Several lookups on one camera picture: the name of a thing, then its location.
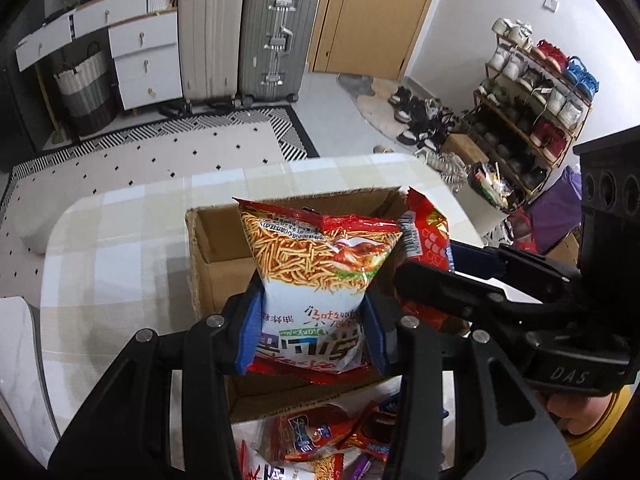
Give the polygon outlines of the yellow sleeve forearm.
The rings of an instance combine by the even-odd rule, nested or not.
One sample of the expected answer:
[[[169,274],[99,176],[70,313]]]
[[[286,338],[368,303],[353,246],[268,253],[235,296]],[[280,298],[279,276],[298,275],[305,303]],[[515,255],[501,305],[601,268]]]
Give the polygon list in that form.
[[[565,434],[565,440],[574,456],[577,469],[585,466],[613,431],[630,402],[631,393],[629,386],[613,393],[602,417],[589,431],[579,436],[568,432]]]

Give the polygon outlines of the person's right hand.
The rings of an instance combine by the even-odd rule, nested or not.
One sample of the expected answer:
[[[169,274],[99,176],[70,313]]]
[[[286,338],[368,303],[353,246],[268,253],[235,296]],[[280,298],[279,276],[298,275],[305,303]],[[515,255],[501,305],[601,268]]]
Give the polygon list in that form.
[[[557,417],[559,428],[572,436],[580,436],[597,426],[613,400],[608,396],[581,396],[555,393],[544,401],[550,415]]]

